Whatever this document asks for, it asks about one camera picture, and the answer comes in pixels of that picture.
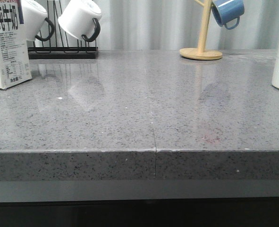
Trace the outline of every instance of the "quartz countertop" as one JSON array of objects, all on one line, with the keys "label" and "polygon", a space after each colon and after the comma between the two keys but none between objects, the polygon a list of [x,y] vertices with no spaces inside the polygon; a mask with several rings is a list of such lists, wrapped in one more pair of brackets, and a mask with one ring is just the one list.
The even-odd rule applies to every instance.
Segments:
[{"label": "quartz countertop", "polygon": [[279,180],[275,51],[30,60],[0,90],[0,181]]}]

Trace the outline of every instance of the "blue mug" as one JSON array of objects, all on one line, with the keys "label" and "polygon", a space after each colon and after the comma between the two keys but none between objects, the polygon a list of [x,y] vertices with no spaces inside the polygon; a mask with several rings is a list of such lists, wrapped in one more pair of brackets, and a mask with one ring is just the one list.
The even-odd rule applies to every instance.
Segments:
[{"label": "blue mug", "polygon": [[[243,0],[217,0],[213,2],[211,10],[220,27],[223,25],[231,30],[239,25],[240,16],[244,14]],[[237,19],[234,26],[228,27],[227,23]]]}]

